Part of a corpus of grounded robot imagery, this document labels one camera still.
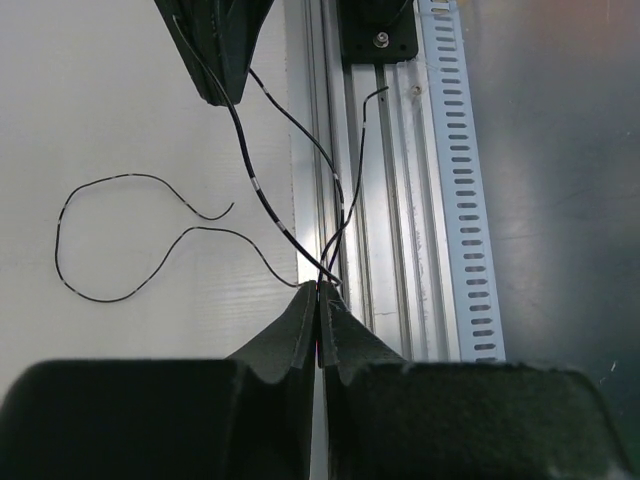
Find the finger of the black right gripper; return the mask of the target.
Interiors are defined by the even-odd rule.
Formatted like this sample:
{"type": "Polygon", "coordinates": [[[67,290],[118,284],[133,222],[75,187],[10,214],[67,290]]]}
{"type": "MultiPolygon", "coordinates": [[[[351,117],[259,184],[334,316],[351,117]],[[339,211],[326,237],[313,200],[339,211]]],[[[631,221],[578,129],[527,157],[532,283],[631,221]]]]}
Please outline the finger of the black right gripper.
{"type": "Polygon", "coordinates": [[[201,98],[213,106],[239,104],[273,2],[158,0],[155,5],[201,98]]]}

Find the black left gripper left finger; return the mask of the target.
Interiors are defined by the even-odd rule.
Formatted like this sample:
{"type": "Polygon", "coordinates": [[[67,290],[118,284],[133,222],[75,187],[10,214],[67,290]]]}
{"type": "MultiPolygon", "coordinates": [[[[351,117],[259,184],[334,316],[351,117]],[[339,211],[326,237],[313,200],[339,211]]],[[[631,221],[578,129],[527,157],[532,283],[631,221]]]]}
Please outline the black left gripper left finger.
{"type": "Polygon", "coordinates": [[[1,406],[5,479],[305,479],[316,285],[223,359],[67,359],[1,406]]]}

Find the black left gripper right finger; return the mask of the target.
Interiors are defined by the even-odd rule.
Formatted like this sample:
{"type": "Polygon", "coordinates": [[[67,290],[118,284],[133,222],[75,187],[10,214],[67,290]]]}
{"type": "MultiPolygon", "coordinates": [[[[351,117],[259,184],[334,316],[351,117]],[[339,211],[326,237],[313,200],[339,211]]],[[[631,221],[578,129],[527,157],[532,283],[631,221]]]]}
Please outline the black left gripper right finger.
{"type": "Polygon", "coordinates": [[[602,396],[577,371],[407,360],[328,283],[318,325],[333,479],[633,475],[602,396]]]}

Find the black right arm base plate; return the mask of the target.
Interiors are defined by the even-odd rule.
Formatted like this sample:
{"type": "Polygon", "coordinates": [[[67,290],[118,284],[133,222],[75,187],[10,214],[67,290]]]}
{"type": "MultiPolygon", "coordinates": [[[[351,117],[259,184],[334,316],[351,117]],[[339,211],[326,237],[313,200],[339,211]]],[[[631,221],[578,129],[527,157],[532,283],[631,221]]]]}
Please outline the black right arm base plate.
{"type": "Polygon", "coordinates": [[[344,63],[387,65],[414,59],[419,52],[414,1],[336,2],[344,63]]]}

